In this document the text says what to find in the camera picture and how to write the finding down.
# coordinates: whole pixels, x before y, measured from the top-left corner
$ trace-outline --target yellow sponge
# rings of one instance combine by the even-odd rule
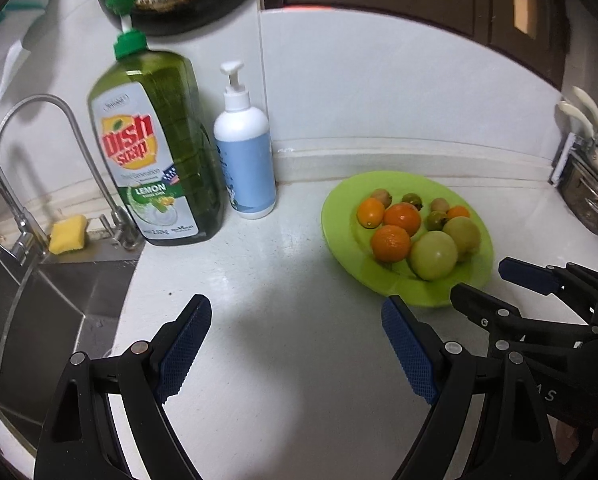
[[[50,233],[50,250],[53,254],[83,249],[86,243],[86,225],[88,220],[84,215],[75,215],[61,220],[53,225]]]

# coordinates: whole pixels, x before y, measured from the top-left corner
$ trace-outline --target white pump bottle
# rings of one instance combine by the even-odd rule
[[[225,111],[215,121],[215,139],[230,203],[240,216],[255,220],[270,213],[277,200],[272,144],[266,114],[250,105],[239,84],[243,61],[221,64],[230,78],[223,97]]]

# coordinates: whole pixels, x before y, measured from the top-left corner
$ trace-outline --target orange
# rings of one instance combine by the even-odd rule
[[[414,236],[421,227],[421,215],[412,204],[400,202],[386,209],[383,224],[399,226]]]
[[[366,198],[357,209],[357,220],[366,229],[378,227],[383,220],[385,208],[380,200],[370,197]]]
[[[450,218],[456,218],[458,216],[466,216],[467,218],[470,218],[470,211],[468,211],[468,208],[462,205],[456,205],[448,209],[446,215],[448,216],[448,220]]]
[[[370,240],[375,258],[386,264],[402,261],[410,253],[410,236],[396,225],[379,227]]]

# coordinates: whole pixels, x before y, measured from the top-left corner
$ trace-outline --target green plate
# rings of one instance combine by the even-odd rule
[[[429,205],[437,197],[445,198],[450,206],[464,205],[481,231],[479,252],[467,262],[457,264],[443,280],[425,282],[416,277],[406,260],[398,264],[380,264],[370,248],[374,229],[365,229],[357,221],[357,207],[375,189],[384,188],[396,203],[406,193],[417,193],[424,206],[421,218],[430,211]],[[416,241],[426,228],[412,237]],[[400,171],[371,171],[344,180],[330,192],[321,210],[321,228],[333,256],[359,282],[375,292],[389,296],[398,294],[413,306],[445,306],[450,304],[450,289],[457,283],[482,288],[490,278],[494,251],[492,240],[479,215],[457,193],[428,178]]]

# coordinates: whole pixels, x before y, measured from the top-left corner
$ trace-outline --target green bottle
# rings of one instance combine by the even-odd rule
[[[92,127],[119,196],[151,244],[208,240],[221,225],[222,187],[192,65],[148,50],[130,23],[135,1],[106,3],[123,33],[117,62],[88,96]]]

